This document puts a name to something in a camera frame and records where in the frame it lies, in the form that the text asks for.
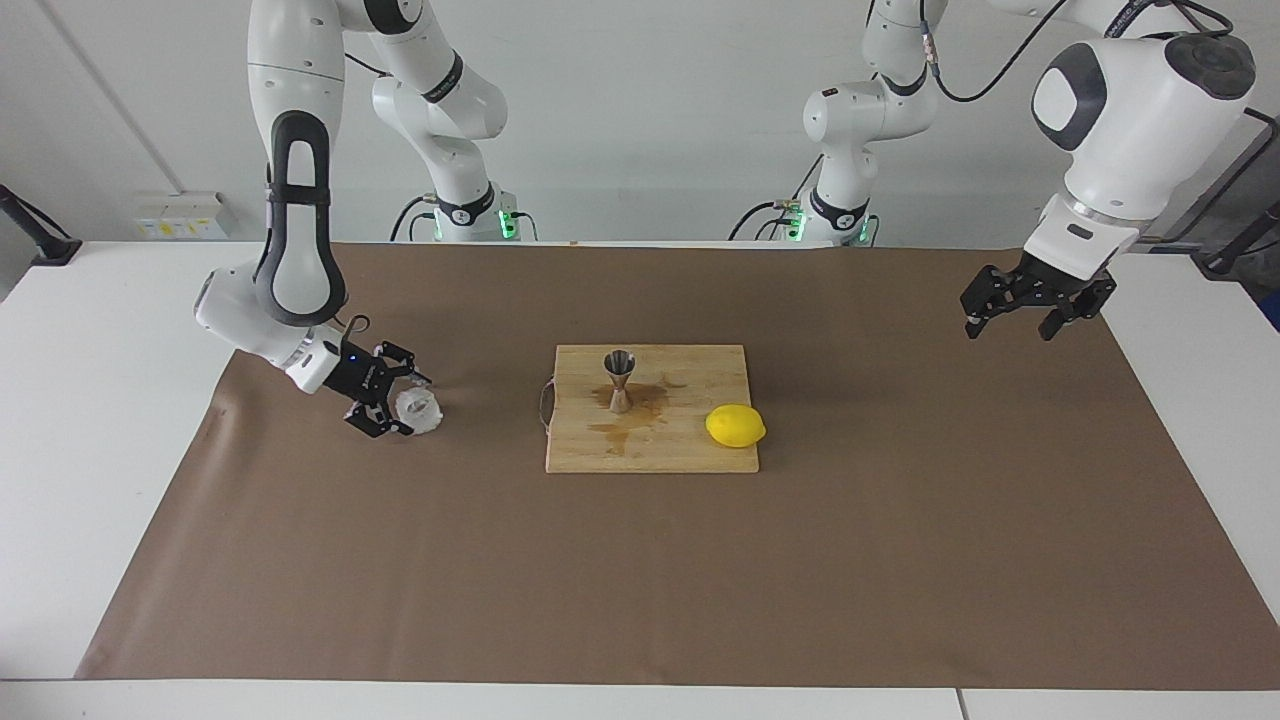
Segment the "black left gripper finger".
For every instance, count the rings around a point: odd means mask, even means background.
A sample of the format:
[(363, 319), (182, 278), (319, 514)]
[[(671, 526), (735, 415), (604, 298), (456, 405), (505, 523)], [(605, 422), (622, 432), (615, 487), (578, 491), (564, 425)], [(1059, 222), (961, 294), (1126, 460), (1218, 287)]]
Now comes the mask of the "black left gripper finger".
[(977, 340), (991, 320), (1018, 310), (1029, 295), (1030, 282), (1021, 273), (983, 266), (960, 295), (966, 337)]
[(1082, 299), (1060, 299), (1038, 328), (1039, 337), (1048, 342), (1065, 327), (1080, 319), (1091, 319), (1091, 311)]

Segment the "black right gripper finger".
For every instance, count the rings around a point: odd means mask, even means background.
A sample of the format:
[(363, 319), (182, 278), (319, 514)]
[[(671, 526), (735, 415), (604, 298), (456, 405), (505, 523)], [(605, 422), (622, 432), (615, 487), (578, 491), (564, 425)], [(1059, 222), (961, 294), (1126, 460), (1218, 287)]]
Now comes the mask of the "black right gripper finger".
[(344, 421), (371, 438), (387, 433), (412, 436), (413, 428), (398, 420), (387, 404), (353, 402)]
[(375, 346), (372, 356), (383, 364), (381, 375), (384, 384), (390, 388), (394, 383), (408, 383), (410, 386), (431, 388), (433, 380), (424, 375), (415, 363), (415, 355), (407, 348), (383, 341)]

